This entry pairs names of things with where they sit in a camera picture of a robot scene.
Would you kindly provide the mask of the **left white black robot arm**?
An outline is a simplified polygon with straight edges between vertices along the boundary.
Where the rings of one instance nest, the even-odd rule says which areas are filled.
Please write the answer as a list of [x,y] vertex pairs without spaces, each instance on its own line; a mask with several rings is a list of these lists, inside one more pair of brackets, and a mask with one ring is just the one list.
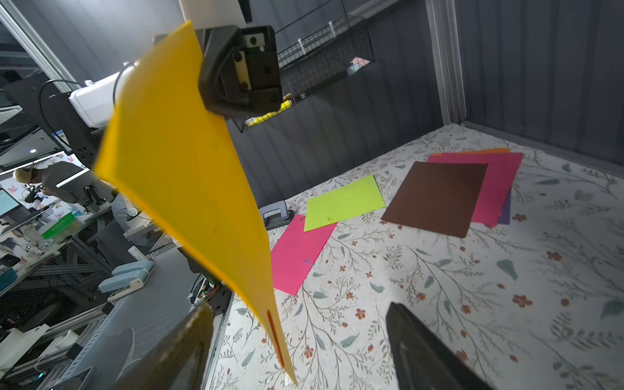
[[[273,27],[226,25],[195,34],[202,55],[195,81],[206,110],[234,120],[280,109],[284,98]],[[18,81],[6,89],[50,137],[92,167],[122,89],[138,64],[125,63],[117,73],[84,81],[71,93],[59,92],[59,82],[46,78]]]

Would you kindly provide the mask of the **brown paper sheet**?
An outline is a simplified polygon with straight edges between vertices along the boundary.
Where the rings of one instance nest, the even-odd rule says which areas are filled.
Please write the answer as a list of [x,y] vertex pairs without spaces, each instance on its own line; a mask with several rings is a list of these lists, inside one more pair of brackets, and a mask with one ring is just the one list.
[[464,238],[486,172],[485,164],[416,162],[381,219]]

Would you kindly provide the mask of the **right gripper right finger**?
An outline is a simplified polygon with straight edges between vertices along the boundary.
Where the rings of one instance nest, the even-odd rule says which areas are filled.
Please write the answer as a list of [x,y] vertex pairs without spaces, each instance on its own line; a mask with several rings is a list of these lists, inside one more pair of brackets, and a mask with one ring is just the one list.
[[401,303],[388,308],[386,328],[400,389],[491,388]]

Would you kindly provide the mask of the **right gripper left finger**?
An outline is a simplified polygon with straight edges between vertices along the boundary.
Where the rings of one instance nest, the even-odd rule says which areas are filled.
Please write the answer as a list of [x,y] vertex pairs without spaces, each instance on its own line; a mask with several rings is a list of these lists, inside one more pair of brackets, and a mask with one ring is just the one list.
[[202,389],[213,332],[214,313],[202,303],[112,388]]

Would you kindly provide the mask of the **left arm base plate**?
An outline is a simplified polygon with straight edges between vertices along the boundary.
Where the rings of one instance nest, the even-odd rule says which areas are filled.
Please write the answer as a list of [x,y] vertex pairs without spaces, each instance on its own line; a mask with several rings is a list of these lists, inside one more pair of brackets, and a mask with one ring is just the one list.
[[192,306],[206,303],[215,316],[225,314],[232,300],[232,291],[224,282],[214,281],[202,274],[195,279],[188,293]]

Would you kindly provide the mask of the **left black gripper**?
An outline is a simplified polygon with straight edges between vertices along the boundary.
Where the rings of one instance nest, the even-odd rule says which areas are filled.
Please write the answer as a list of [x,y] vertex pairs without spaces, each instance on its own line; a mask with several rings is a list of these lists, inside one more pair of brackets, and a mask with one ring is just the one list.
[[226,119],[277,112],[283,102],[273,27],[195,31],[203,54],[198,89],[206,110]]

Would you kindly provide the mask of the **yellow paper sheet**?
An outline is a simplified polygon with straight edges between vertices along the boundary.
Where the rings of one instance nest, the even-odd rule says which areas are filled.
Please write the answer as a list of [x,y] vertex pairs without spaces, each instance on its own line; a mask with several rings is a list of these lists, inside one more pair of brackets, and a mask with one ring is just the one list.
[[191,23],[155,45],[126,80],[94,166],[241,297],[294,376],[276,305],[271,248],[224,118],[204,106]]

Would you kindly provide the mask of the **magenta paper sheet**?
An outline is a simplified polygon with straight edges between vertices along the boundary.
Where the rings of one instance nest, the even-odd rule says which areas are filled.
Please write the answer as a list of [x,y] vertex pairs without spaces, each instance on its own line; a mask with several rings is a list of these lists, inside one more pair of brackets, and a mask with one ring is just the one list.
[[271,250],[275,289],[296,296],[315,265],[336,224],[305,232],[305,216],[296,214]]
[[479,153],[433,154],[427,160],[430,163],[487,165],[471,221],[489,227],[497,225],[522,161],[522,153],[494,153],[490,150]]

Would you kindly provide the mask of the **orange paper sheet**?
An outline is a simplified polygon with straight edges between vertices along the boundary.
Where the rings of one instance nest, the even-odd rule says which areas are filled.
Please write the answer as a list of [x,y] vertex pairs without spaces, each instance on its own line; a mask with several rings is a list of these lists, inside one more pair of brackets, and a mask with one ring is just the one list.
[[440,156],[443,154],[508,154],[510,153],[510,149],[508,148],[495,148],[495,149],[482,149],[482,150],[470,150],[470,151],[462,151],[462,152],[450,152],[450,153],[435,153],[431,156]]

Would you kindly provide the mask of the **purple paper sheet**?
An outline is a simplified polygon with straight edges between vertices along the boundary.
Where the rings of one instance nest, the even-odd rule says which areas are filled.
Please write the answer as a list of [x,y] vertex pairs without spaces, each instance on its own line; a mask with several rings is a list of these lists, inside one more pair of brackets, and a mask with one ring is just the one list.
[[502,207],[500,217],[497,221],[498,225],[510,224],[510,208],[511,208],[511,192],[508,192],[505,203]]

